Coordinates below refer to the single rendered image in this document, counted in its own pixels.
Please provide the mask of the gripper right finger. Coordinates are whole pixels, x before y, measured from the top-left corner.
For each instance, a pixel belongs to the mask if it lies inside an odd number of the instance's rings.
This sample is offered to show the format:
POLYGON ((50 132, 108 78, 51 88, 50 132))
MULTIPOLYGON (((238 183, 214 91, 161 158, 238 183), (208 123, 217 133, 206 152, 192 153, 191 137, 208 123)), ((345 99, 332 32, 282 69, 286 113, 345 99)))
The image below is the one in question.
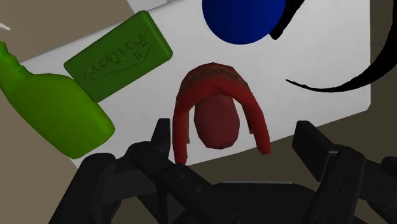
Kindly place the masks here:
POLYGON ((359 199, 397 224, 397 157, 373 162, 306 120, 296 123, 292 148, 320 183, 302 224, 366 224, 354 215, 359 199))

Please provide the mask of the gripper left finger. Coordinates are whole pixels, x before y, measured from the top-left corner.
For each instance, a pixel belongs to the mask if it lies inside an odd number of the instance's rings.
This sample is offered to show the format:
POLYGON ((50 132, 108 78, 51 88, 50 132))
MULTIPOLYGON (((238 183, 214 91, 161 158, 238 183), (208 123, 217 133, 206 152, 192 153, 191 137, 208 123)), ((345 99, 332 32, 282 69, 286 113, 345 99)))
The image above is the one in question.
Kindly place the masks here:
POLYGON ((161 118, 150 141, 121 158, 96 153, 83 160, 48 224, 111 224, 122 200, 140 197, 159 224, 218 224, 212 186, 165 154, 170 120, 161 118))

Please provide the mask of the black curved band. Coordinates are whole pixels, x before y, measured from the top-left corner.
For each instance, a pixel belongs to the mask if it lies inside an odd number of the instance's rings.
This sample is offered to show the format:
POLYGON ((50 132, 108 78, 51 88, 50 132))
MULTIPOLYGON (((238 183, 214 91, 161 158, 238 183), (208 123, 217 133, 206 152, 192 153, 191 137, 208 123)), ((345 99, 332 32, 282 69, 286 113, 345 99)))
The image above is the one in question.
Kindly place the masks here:
POLYGON ((387 35, 386 42, 383 49, 378 54, 377 58, 370 64, 361 74, 355 76, 353 79, 336 87, 328 88, 314 88, 295 81, 286 80, 292 85, 315 91, 315 92, 346 92, 364 87, 378 80, 387 74, 392 68, 397 65, 397 0, 393 0, 393 17, 392 24, 387 35))
POLYGON ((295 13, 304 1, 305 0, 286 0, 284 12, 282 13, 280 20, 269 33, 273 40, 277 40, 283 34, 285 28, 287 28, 288 24, 291 22, 295 13))

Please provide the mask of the green spray bottle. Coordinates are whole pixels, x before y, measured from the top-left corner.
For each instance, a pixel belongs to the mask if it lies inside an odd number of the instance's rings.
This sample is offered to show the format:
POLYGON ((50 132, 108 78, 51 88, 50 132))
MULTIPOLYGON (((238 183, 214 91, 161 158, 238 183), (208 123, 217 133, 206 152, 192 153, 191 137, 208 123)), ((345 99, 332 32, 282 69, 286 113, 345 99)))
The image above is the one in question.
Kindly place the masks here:
POLYGON ((18 114, 71 159, 105 143, 115 126, 70 77, 33 74, 0 41, 0 90, 18 114))

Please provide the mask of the red arched object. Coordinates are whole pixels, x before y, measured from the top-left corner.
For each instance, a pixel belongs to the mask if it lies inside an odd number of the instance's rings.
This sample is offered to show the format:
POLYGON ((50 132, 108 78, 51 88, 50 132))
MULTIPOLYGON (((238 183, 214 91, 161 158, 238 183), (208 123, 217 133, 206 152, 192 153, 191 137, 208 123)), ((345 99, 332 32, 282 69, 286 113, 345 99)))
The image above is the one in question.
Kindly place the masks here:
POLYGON ((240 129, 234 101, 243 108, 257 149, 263 155, 271 153, 265 117, 249 85, 233 67, 212 62, 191 70, 181 82, 172 119, 175 162, 185 164, 188 158, 191 109, 198 137, 207 148, 233 146, 240 129))

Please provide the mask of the green rectangular box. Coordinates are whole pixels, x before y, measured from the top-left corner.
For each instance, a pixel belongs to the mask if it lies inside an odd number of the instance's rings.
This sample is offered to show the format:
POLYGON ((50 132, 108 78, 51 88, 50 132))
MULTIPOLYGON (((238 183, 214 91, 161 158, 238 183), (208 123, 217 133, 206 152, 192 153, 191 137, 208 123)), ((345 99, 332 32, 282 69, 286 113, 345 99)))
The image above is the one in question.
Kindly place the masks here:
POLYGON ((171 59, 172 49, 147 11, 139 11, 64 63, 100 102, 171 59))

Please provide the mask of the white table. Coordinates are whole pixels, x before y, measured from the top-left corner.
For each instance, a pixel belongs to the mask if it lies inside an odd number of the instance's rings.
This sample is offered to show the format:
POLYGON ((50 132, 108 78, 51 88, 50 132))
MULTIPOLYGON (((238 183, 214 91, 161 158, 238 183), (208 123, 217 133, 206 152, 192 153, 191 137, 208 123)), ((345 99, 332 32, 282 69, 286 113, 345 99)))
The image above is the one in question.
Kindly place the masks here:
POLYGON ((370 87, 327 94, 370 65, 370 0, 305 0, 277 40, 231 45, 207 27, 201 0, 173 0, 150 10, 172 48, 171 60, 101 102, 115 133, 98 152, 122 156, 173 115, 187 72, 208 62, 232 66, 260 105, 271 140, 298 120, 323 125, 368 109, 370 87))

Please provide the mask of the blue round object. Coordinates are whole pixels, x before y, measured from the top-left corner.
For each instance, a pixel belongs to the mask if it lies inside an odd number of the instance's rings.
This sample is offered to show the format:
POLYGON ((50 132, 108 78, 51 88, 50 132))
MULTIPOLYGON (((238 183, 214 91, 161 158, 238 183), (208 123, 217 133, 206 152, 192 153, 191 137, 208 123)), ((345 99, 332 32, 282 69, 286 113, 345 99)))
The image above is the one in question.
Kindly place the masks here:
POLYGON ((235 45, 254 43, 280 21, 286 0, 202 0, 204 20, 219 39, 235 45))

